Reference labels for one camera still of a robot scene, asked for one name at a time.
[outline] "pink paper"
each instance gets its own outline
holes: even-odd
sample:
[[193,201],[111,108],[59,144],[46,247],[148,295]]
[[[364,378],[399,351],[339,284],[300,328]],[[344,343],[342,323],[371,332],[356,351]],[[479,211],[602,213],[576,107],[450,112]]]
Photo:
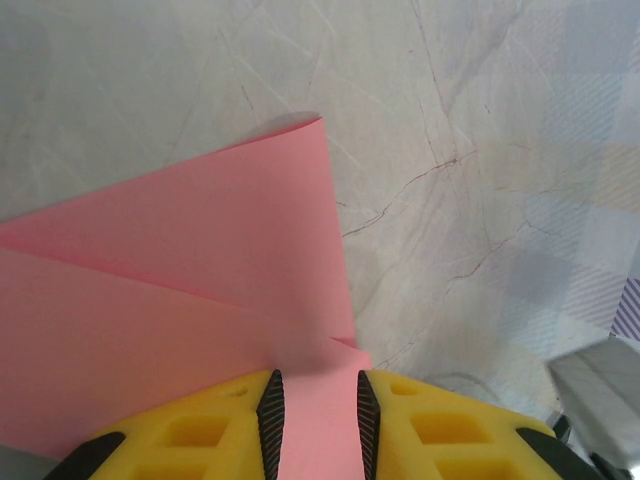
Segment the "pink paper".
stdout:
[[323,122],[261,138],[0,225],[0,247],[303,321],[354,345]]
[[348,346],[334,202],[317,120],[0,225],[0,443],[63,455],[137,411],[280,368],[279,478],[362,478],[357,372],[371,364]]

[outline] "black rubber pad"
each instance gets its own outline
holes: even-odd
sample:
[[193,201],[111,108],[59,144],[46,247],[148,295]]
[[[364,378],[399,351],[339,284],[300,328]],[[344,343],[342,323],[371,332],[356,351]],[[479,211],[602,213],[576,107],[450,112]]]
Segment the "black rubber pad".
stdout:
[[592,453],[589,457],[605,480],[633,480],[628,470],[614,467],[597,453]]
[[276,480],[284,431],[284,387],[280,370],[274,370],[271,374],[256,413],[258,414],[264,478],[265,480]]
[[530,428],[516,431],[562,480],[602,480],[588,463],[557,438]]
[[365,480],[375,480],[380,441],[380,405],[364,370],[358,372],[358,428]]
[[89,480],[125,438],[124,433],[111,432],[83,443],[44,480]]

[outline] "gray metal object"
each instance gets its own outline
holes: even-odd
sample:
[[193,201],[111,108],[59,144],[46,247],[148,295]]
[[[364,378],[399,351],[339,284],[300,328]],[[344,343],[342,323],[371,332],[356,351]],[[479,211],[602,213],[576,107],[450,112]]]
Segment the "gray metal object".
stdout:
[[603,459],[613,475],[640,478],[640,354],[610,338],[556,358],[548,368],[571,427],[595,463]]

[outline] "yellow plastic part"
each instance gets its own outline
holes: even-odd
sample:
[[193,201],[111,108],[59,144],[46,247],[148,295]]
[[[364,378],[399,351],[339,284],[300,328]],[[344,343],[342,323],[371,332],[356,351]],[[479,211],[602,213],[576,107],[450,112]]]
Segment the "yellow plastic part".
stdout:
[[256,408],[271,376],[254,373],[112,425],[124,442],[91,480],[263,480]]
[[561,480],[520,438],[545,424],[386,371],[368,371],[380,404],[376,480]]

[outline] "table surface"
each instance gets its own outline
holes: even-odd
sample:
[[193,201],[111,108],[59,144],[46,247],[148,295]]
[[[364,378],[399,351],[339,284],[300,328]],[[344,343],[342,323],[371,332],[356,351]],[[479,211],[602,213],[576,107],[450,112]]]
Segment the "table surface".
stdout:
[[544,418],[640,239],[635,0],[0,0],[0,218],[321,114],[360,345]]

